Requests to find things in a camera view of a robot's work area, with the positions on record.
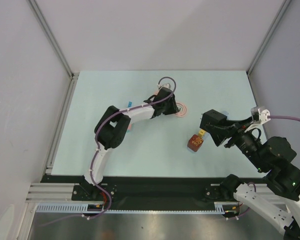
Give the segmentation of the yellow plug adapter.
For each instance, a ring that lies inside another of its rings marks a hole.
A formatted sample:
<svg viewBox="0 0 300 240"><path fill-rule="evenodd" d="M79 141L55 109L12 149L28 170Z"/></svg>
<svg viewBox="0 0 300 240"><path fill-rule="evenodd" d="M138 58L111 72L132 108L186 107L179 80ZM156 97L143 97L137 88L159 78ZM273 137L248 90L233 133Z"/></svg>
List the yellow plug adapter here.
<svg viewBox="0 0 300 240"><path fill-rule="evenodd" d="M206 133L207 132L205 130L200 129L197 135L198 135L198 137L203 138Z"/></svg>

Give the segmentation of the dark red cube adapter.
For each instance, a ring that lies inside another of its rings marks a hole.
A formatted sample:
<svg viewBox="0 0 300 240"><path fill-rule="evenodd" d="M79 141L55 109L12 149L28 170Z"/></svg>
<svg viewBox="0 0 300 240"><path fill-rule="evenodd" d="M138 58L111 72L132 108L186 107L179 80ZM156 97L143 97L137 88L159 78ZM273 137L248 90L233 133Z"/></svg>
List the dark red cube adapter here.
<svg viewBox="0 0 300 240"><path fill-rule="evenodd" d="M197 152L202 146L204 139L197 134L194 134L187 142L187 148L193 152Z"/></svg>

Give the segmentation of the blue plug adapter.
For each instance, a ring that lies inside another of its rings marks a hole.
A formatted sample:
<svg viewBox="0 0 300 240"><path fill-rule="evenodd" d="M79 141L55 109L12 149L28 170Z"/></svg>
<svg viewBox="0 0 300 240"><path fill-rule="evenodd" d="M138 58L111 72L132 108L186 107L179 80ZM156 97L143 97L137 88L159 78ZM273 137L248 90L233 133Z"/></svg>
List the blue plug adapter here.
<svg viewBox="0 0 300 240"><path fill-rule="evenodd" d="M133 103L131 101L129 101L127 107L130 108L132 106L132 104Z"/></svg>

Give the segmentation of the pink cube adapter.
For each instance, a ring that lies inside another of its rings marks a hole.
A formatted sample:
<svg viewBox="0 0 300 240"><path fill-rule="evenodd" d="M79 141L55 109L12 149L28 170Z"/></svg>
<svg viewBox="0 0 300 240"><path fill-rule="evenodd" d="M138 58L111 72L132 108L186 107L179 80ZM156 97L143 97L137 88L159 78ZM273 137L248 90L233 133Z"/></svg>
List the pink cube adapter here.
<svg viewBox="0 0 300 240"><path fill-rule="evenodd" d="M131 129L132 129L132 124L129 124L128 129L127 129L127 132L130 132Z"/></svg>

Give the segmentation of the black cube adapter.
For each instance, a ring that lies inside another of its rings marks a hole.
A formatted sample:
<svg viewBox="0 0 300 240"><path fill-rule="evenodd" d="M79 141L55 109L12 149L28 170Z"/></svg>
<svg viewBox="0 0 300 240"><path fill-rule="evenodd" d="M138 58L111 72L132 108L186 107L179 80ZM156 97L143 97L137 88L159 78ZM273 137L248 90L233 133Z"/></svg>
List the black cube adapter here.
<svg viewBox="0 0 300 240"><path fill-rule="evenodd" d="M202 114L200 128L204 130L206 125L220 126L227 121L227 118L225 114L211 109Z"/></svg>

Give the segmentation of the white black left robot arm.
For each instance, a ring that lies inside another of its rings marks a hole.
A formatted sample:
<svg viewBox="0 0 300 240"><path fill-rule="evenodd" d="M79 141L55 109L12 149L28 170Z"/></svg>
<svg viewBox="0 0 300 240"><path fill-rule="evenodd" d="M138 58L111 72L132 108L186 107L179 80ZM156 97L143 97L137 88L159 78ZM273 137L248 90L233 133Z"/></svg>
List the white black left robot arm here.
<svg viewBox="0 0 300 240"><path fill-rule="evenodd" d="M83 194L90 200L100 196L101 188L97 184L104 177L106 155L123 142L131 124L178 112L174 91L165 86L140 105L124 109L109 106L94 129L96 151L84 174L88 183L83 188Z"/></svg>

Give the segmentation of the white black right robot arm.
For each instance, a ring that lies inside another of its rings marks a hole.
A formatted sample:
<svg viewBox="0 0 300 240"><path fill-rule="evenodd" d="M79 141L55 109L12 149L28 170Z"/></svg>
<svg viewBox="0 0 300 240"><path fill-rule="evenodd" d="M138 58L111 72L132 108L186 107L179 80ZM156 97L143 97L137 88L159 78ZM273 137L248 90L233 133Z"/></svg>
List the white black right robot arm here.
<svg viewBox="0 0 300 240"><path fill-rule="evenodd" d="M300 169L292 164L297 154L284 137L274 136L265 143L255 137L253 130L264 123L253 117L228 120L226 115L212 111L202 116L200 128L210 134L216 146L228 140L225 148L236 146L259 173L265 173L262 180L284 201L290 214L284 216L281 209L258 196L234 174L221 182L221 196L246 204L276 227L285 240L300 240Z"/></svg>

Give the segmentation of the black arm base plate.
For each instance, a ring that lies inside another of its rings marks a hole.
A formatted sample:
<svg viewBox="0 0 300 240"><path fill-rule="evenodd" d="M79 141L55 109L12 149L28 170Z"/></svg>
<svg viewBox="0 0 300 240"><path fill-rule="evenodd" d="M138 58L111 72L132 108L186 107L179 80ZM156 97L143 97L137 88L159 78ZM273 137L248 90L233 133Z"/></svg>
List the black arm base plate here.
<svg viewBox="0 0 300 240"><path fill-rule="evenodd" d="M72 201L105 201L111 210L200 211L215 202L234 202L220 188L222 177L119 177L105 176L99 184L110 196L82 176L44 175L42 184L72 184Z"/></svg>

